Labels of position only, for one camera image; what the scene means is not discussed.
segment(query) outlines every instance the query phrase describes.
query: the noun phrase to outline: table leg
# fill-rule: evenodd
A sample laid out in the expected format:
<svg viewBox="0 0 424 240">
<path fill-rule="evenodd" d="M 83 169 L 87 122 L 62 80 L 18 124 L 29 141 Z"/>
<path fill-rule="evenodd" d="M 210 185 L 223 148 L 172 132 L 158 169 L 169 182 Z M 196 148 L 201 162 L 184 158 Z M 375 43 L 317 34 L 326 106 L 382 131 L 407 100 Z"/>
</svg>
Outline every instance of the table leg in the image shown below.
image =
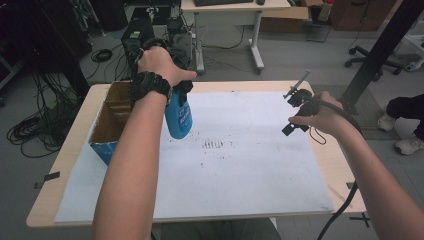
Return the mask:
<svg viewBox="0 0 424 240">
<path fill-rule="evenodd" d="M 199 21 L 198 21 L 199 13 L 194 13 L 194 31 L 196 34 L 196 71 L 198 74 L 202 75 L 205 73 L 205 65 L 203 63 L 203 51 L 202 51 L 202 42 L 200 39 L 200 31 L 199 31 Z"/>
<path fill-rule="evenodd" d="M 261 16 L 262 11 L 257 11 L 255 13 L 255 25 L 253 27 L 253 39 L 249 39 L 250 49 L 252 50 L 253 58 L 255 59 L 256 67 L 258 68 L 258 73 L 260 74 L 262 69 L 265 68 L 264 63 L 262 62 L 261 55 L 259 54 L 257 42 L 259 35 L 259 27 L 261 25 Z"/>
</svg>

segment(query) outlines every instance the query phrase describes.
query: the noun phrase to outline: shoe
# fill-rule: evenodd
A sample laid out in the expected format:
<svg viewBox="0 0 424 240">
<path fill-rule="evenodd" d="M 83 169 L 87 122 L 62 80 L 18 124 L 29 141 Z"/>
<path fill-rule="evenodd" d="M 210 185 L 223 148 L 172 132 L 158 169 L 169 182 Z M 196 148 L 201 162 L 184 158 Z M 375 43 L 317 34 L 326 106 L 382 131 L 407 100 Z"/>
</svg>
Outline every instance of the shoe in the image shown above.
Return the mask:
<svg viewBox="0 0 424 240">
<path fill-rule="evenodd" d="M 393 129 L 393 127 L 395 126 L 395 122 L 395 118 L 392 118 L 387 115 L 387 113 L 384 113 L 384 115 L 378 119 L 377 126 L 379 129 L 388 132 Z"/>
<path fill-rule="evenodd" d="M 395 143 L 395 149 L 401 154 L 410 155 L 417 150 L 424 149 L 424 141 L 417 137 L 403 139 Z"/>
</svg>

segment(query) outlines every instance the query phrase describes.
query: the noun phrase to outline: desk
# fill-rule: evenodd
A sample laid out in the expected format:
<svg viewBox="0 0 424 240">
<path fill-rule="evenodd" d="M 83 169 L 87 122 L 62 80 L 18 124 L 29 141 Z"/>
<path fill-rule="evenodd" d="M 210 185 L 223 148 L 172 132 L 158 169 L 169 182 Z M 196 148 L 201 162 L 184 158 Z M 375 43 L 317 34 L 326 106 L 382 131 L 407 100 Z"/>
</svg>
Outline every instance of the desk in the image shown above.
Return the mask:
<svg viewBox="0 0 424 240">
<path fill-rule="evenodd" d="M 193 92 L 220 92 L 220 91 L 288 91 L 295 81 L 261 81 L 261 82 L 195 82 Z M 72 167 L 78 158 L 83 142 L 96 118 L 109 84 L 92 86 L 77 118 L 60 150 L 51 173 L 60 171 L 60 178 L 45 182 L 34 206 L 27 218 L 30 227 L 58 227 L 65 224 L 54 222 L 56 213 L 62 201 L 65 186 Z M 300 88 L 311 89 L 307 82 Z M 347 182 L 353 181 L 353 175 L 338 146 L 337 141 L 326 135 L 327 144 L 322 146 L 310 139 L 313 152 L 316 155 L 318 166 L 327 184 L 334 209 L 337 210 L 345 201 L 349 193 Z M 362 197 L 357 192 L 352 203 L 345 212 L 364 212 L 365 206 Z M 69 223 L 67 226 L 87 225 Z"/>
<path fill-rule="evenodd" d="M 255 1 L 251 3 L 225 4 L 216 6 L 196 7 L 194 0 L 182 0 L 181 10 L 187 13 L 194 13 L 194 25 L 196 33 L 196 67 L 199 74 L 205 73 L 203 63 L 202 43 L 199 37 L 199 28 L 203 22 L 214 25 L 254 25 L 253 38 L 249 39 L 250 49 L 255 59 L 258 73 L 264 69 L 264 63 L 259 54 L 257 41 L 259 26 L 263 10 L 278 10 L 290 7 L 286 0 L 266 0 L 260 6 Z"/>
</svg>

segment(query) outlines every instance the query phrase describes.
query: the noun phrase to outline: white paper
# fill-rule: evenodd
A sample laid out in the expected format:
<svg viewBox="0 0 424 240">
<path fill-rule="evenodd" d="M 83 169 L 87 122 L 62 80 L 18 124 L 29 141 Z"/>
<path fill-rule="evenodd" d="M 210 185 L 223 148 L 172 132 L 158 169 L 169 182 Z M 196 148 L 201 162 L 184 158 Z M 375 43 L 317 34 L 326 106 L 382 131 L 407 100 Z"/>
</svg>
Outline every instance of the white paper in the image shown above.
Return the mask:
<svg viewBox="0 0 424 240">
<path fill-rule="evenodd" d="M 306 134 L 281 132 L 296 114 L 284 94 L 189 93 L 190 133 L 173 139 L 164 120 L 154 219 L 332 211 Z M 105 172 L 86 141 L 55 221 L 91 222 Z"/>
</svg>

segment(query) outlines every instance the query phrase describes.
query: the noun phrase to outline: gray floor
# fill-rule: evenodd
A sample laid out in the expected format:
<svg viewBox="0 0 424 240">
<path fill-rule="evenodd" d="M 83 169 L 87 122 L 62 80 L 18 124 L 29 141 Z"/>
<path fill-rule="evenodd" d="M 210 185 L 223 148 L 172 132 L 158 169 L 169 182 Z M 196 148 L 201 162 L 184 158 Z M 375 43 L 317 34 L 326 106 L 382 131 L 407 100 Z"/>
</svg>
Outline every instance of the gray floor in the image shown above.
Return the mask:
<svg viewBox="0 0 424 240">
<path fill-rule="evenodd" d="M 231 46 L 241 36 L 241 27 L 205 27 L 201 30 L 203 43 L 210 45 Z M 357 36 L 355 45 L 370 49 L 380 34 L 375 32 L 357 35 L 356 32 L 331 31 L 325 43 L 318 43 L 306 41 L 306 32 L 307 28 L 298 34 L 261 33 L 258 46 L 265 69 L 261 75 L 257 75 L 247 48 L 247 39 L 252 29 L 246 27 L 245 37 L 239 47 L 232 50 L 204 49 L 206 74 L 198 76 L 195 81 L 294 80 L 299 79 L 306 69 L 310 69 L 312 73 L 307 81 L 311 84 L 347 85 L 359 69 L 359 64 L 354 64 L 351 68 L 343 66 L 350 57 L 347 49 Z M 94 50 L 111 49 L 120 44 L 120 40 L 112 34 L 105 37 L 93 34 L 93 38 Z M 405 64 L 416 57 L 405 46 L 401 46 L 393 56 Z M 89 80 L 90 84 L 111 82 L 116 62 L 108 68 L 108 63 L 102 63 L 98 72 Z M 89 54 L 80 63 L 85 76 L 93 73 L 96 65 L 91 62 Z M 118 71 L 123 67 L 123 62 L 121 64 Z M 383 77 L 378 82 L 372 82 L 368 88 L 378 104 L 384 108 L 394 97 L 422 94 L 423 77 L 422 69 L 414 72 L 402 71 L 398 76 L 385 70 Z M 88 227 L 32 229 L 26 226 L 26 218 L 39 193 L 33 187 L 34 182 L 42 181 L 42 177 L 50 171 L 56 154 L 39 159 L 26 158 L 20 153 L 19 146 L 11 145 L 5 136 L 13 125 L 36 111 L 35 94 L 36 87 L 31 75 L 23 71 L 9 84 L 4 96 L 6 105 L 0 108 L 0 239 L 90 239 Z M 408 138 L 412 136 L 417 124 L 416 120 L 400 119 L 395 128 L 401 138 Z M 424 208 L 424 151 L 406 157 L 393 150 L 393 140 L 373 140 L 369 144 Z M 41 142 L 36 141 L 28 146 L 28 150 L 39 151 L 42 147 Z M 329 229 L 326 239 L 377 239 L 372 226 L 367 227 L 364 221 L 352 221 L 349 217 L 361 217 L 361 214 L 340 217 Z M 277 219 L 277 225 L 283 239 L 315 239 L 328 218 L 329 216 L 284 217 Z"/>
</svg>

